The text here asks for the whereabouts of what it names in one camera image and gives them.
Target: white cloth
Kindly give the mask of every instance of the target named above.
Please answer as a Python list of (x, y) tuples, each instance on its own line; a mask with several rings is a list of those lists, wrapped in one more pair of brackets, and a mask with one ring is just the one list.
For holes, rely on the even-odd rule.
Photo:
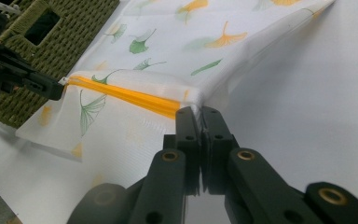
[[(64, 97), (47, 102), (16, 135), (72, 154), (98, 183), (128, 187), (146, 175), (163, 134), (174, 133), (174, 110), (191, 105), (197, 117), (205, 102), (224, 102), (241, 79), (236, 71), (250, 70), (273, 43), (331, 3), (130, 1), (78, 63), (89, 71), (69, 78), (135, 91), (138, 103), (69, 82)], [(173, 107), (144, 102), (142, 94)], [(153, 103), (157, 110), (149, 108)]]
[[(358, 197), (358, 2), (336, 1), (276, 46), (230, 94), (230, 130), (289, 185), (328, 181)], [(90, 188), (74, 177), (81, 163), (19, 146), (7, 129), (0, 130), (0, 194), (23, 223), (64, 223)], [(217, 198), (189, 197), (186, 223), (229, 223)]]

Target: printed leaf pattern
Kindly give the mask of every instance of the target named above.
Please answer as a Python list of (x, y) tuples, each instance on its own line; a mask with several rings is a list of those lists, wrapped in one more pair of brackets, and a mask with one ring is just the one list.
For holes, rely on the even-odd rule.
[(214, 42), (205, 44), (206, 48), (224, 47), (226, 45), (236, 43), (236, 42), (244, 39), (248, 35), (248, 33), (246, 33), (246, 32), (239, 34), (239, 35), (227, 35), (226, 34), (227, 24), (228, 24), (228, 21), (226, 21), (226, 23), (225, 23), (225, 27), (223, 28), (222, 36), (220, 36), (220, 38), (218, 38)]
[(323, 12), (323, 10), (319, 10), (319, 11), (313, 13), (312, 18), (313, 19), (318, 18), (322, 14), (322, 12)]
[(126, 24), (121, 24), (118, 28), (114, 28), (114, 30), (112, 31), (111, 36), (113, 37), (112, 41), (110, 42), (111, 44), (115, 43), (119, 38), (121, 38), (121, 36), (124, 34), (124, 32), (127, 30), (127, 25)]
[(153, 33), (156, 32), (156, 29), (150, 33), (150, 31), (147, 31), (144, 35), (137, 37), (136, 39), (134, 39), (132, 41), (132, 43), (130, 44), (130, 52), (133, 54), (137, 54), (137, 53), (142, 53), (145, 52), (149, 49), (149, 47), (147, 47), (146, 41), (150, 38), (150, 36), (153, 35)]
[(208, 0), (193, 0), (192, 2), (185, 5), (184, 7), (179, 8), (178, 13), (183, 13), (183, 12), (186, 13), (185, 23), (187, 24), (187, 17), (191, 11), (197, 8), (207, 7), (207, 6), (208, 6)]
[(81, 135), (84, 136), (86, 134), (87, 129), (89, 126), (94, 122), (97, 118), (100, 111), (103, 109), (105, 105), (105, 98), (106, 95), (102, 95), (92, 101), (87, 105), (82, 104), (82, 92), (80, 92), (80, 106), (81, 106), (81, 115), (80, 115), (80, 128), (81, 128)]
[(272, 7), (274, 4), (271, 0), (258, 0), (257, 5), (254, 10), (266, 10), (269, 7)]
[(82, 158), (83, 156), (83, 145), (81, 143), (77, 144), (74, 149), (72, 149), (71, 154), (77, 158)]
[(102, 83), (102, 84), (104, 84), (104, 85), (107, 85), (107, 79), (108, 79), (112, 74), (114, 74), (115, 72), (120, 71), (120, 70), (122, 70), (122, 69), (118, 69), (118, 70), (115, 70), (115, 71), (109, 73), (109, 74), (108, 74), (106, 77), (104, 77), (103, 79), (98, 79), (95, 75), (92, 75), (91, 80), (93, 80), (94, 82), (99, 82), (99, 83)]
[(133, 70), (145, 70), (146, 68), (148, 68), (150, 66), (153, 66), (155, 64), (159, 64), (159, 63), (149, 63), (150, 60), (151, 60), (151, 58), (148, 58), (148, 59), (144, 60), (140, 64), (136, 65), (133, 68)]
[(298, 2), (300, 0), (272, 0), (272, 2), (274, 2), (275, 5), (277, 6), (291, 6), (292, 4)]
[(40, 115), (39, 117), (39, 124), (40, 126), (42, 127), (45, 127), (48, 125), (48, 123), (50, 122), (50, 118), (51, 118), (51, 109), (52, 109), (52, 106), (48, 106), (48, 105), (45, 105), (43, 107), (43, 110), (42, 110), (42, 114)]
[(138, 8), (139, 9), (139, 15), (138, 16), (141, 16), (142, 14), (142, 9), (154, 2), (157, 2), (157, 0), (145, 0), (145, 1), (142, 1), (140, 2), (138, 5), (135, 6), (135, 8)]
[(103, 61), (103, 62), (97, 64), (97, 65), (95, 66), (95, 70), (97, 70), (97, 71), (102, 71), (102, 70), (106, 69), (106, 67), (107, 67), (107, 61), (105, 60), (105, 61)]
[(103, 183), (103, 175), (99, 174), (99, 175), (96, 175), (94, 177), (94, 179), (92, 180), (92, 187), (97, 187), (98, 185), (102, 184)]
[(196, 71), (192, 72), (191, 73), (191, 76), (195, 76), (196, 74), (202, 72), (202, 71), (205, 71), (207, 69), (210, 69), (212, 67), (215, 67), (217, 66), (223, 59), (220, 59), (220, 60), (217, 60), (216, 62), (213, 62), (213, 63), (208, 63), (207, 65), (205, 66), (202, 66), (201, 68), (197, 69)]

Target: orange leaf print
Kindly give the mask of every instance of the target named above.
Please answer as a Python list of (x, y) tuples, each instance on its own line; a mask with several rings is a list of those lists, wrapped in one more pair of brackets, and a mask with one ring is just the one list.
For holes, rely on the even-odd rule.
[(92, 187), (97, 187), (98, 185), (103, 183), (103, 175), (96, 175), (92, 180)]
[(200, 7), (207, 7), (208, 0), (193, 0), (191, 3), (181, 7), (178, 10), (178, 13), (186, 12), (186, 24), (187, 24), (187, 16), (192, 10), (200, 8)]
[(39, 117), (39, 124), (43, 127), (48, 125), (51, 118), (51, 106), (45, 105), (42, 110), (42, 114)]
[(72, 149), (71, 151), (72, 155), (74, 155), (77, 158), (82, 158), (83, 156), (83, 146), (81, 143), (77, 144), (77, 146)]
[(272, 0), (277, 6), (291, 6), (292, 4), (298, 2), (300, 0)]
[(220, 36), (220, 38), (218, 38), (214, 42), (205, 44), (206, 48), (220, 48), (220, 47), (223, 47), (226, 45), (230, 45), (230, 44), (233, 44), (235, 42), (238, 42), (238, 41), (244, 39), (248, 35), (248, 33), (246, 33), (246, 32), (239, 34), (239, 35), (227, 35), (226, 34), (227, 24), (228, 24), (228, 21), (226, 21), (226, 23), (225, 23), (225, 27), (223, 28), (222, 36)]
[(318, 11), (314, 12), (313, 15), (312, 15), (312, 18), (313, 18), (313, 19), (318, 18), (318, 17), (322, 14), (322, 12), (324, 12), (324, 8), (321, 9), (321, 10), (318, 10)]
[(95, 70), (97, 70), (97, 71), (103, 71), (103, 70), (106, 69), (106, 67), (107, 67), (107, 62), (106, 62), (106, 60), (105, 60), (105, 61), (103, 61), (103, 62), (97, 64), (97, 65), (95, 66)]

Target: white surface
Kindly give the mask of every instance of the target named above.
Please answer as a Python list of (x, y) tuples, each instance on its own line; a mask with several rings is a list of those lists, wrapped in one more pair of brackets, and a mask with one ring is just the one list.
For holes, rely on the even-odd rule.
[[(240, 145), (260, 151), (288, 184), (304, 190), (323, 180), (358, 197), (358, 2), (337, 0), (307, 30), (285, 38), (231, 94), (224, 116)], [(13, 194), (23, 198), (3, 198), (24, 224), (62, 223), (86, 189), (61, 189), (43, 173), (71, 182), (67, 174), (82, 171), (75, 161), (22, 149), (27, 143), (13, 133), (0, 125), (0, 191), (22, 187)], [(45, 184), (17, 176), (39, 176)], [(59, 194), (28, 203), (49, 189)], [(187, 212), (186, 223), (227, 223), (222, 197), (189, 198)]]
[[(337, 0), (285, 38), (223, 115), (240, 146), (261, 152), (289, 185), (326, 181), (358, 197), (358, 2)], [(187, 223), (227, 223), (223, 202), (190, 198)]]

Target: green leaf print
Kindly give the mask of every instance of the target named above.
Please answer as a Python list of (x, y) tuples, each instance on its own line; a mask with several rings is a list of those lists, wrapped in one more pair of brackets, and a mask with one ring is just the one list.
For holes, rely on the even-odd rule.
[(196, 74), (198, 74), (198, 73), (200, 73), (200, 72), (202, 72), (204, 70), (207, 70), (207, 69), (210, 69), (212, 67), (217, 66), (220, 63), (220, 61), (222, 61), (222, 60), (223, 59), (220, 59), (220, 60), (217, 60), (216, 62), (208, 63), (207, 65), (202, 66), (201, 68), (199, 68), (199, 69), (195, 70), (194, 72), (192, 72), (191, 76), (195, 76)]
[(126, 24), (121, 24), (120, 27), (111, 34), (111, 36), (113, 37), (112, 41), (110, 43), (115, 43), (123, 34), (124, 32), (127, 30), (127, 25)]
[(138, 3), (138, 5), (135, 6), (135, 8), (139, 9), (139, 15), (138, 17), (140, 17), (142, 15), (142, 9), (144, 9), (144, 7), (152, 4), (153, 1), (152, 0), (145, 0), (143, 2)]
[(123, 69), (115, 70), (115, 71), (109, 73), (109, 74), (108, 74), (106, 77), (104, 77), (103, 79), (98, 79), (95, 75), (92, 75), (91, 80), (93, 80), (94, 82), (99, 82), (99, 83), (102, 83), (102, 84), (107, 85), (107, 79), (108, 79), (112, 74), (114, 74), (115, 72), (120, 71), (120, 70), (123, 70)]
[(155, 64), (159, 64), (159, 63), (149, 63), (151, 58), (148, 58), (146, 60), (144, 60), (143, 62), (141, 62), (140, 64), (136, 65), (133, 70), (144, 70), (150, 66), (153, 66)]
[(155, 32), (156, 32), (156, 29), (153, 32), (151, 32), (149, 30), (144, 35), (139, 36), (136, 39), (134, 39), (132, 41), (132, 43), (130, 44), (130, 52), (136, 54), (136, 53), (142, 53), (142, 52), (147, 51), (149, 49), (149, 47), (147, 47), (145, 45), (145, 43), (150, 38), (150, 36), (152, 36), (152, 34)]
[(86, 134), (87, 129), (89, 126), (94, 122), (97, 118), (100, 111), (103, 109), (105, 105), (105, 98), (106, 95), (102, 95), (98, 97), (96, 100), (92, 101), (87, 105), (83, 105), (81, 103), (82, 100), (82, 91), (80, 91), (80, 106), (81, 106), (81, 114), (80, 114), (80, 128), (81, 128), (81, 135), (83, 136)]

